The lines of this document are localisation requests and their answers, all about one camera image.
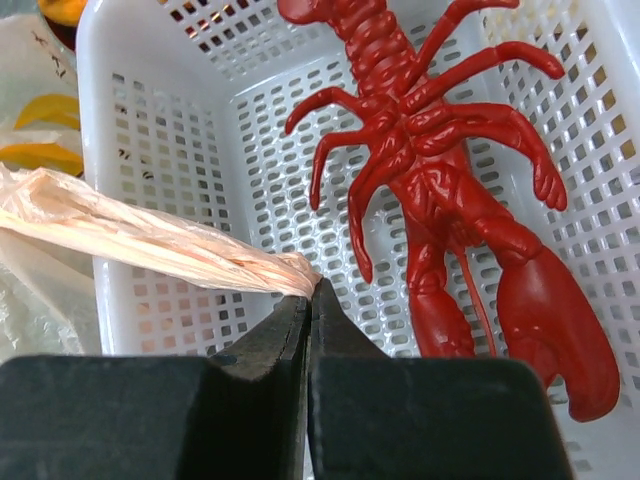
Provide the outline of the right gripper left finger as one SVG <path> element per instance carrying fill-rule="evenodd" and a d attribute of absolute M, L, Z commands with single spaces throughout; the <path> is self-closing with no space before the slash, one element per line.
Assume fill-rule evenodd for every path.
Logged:
<path fill-rule="evenodd" d="M 308 303 L 286 297 L 210 356 L 14 358 L 5 479 L 299 479 Z"/>

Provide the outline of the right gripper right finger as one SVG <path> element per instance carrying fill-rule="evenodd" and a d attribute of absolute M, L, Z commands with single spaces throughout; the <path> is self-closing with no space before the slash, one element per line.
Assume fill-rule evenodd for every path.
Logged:
<path fill-rule="evenodd" d="M 309 442 L 319 479 L 569 479 L 532 370 L 501 359 L 392 358 L 322 280 L 311 306 Z"/>

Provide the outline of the orange plastic grocery bag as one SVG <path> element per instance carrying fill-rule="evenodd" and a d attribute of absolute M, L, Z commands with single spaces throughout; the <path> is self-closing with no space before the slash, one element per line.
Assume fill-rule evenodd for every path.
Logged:
<path fill-rule="evenodd" d="M 320 276 L 238 223 L 214 112 L 110 65 L 38 14 L 1 21 L 1 357 L 195 354 Z"/>

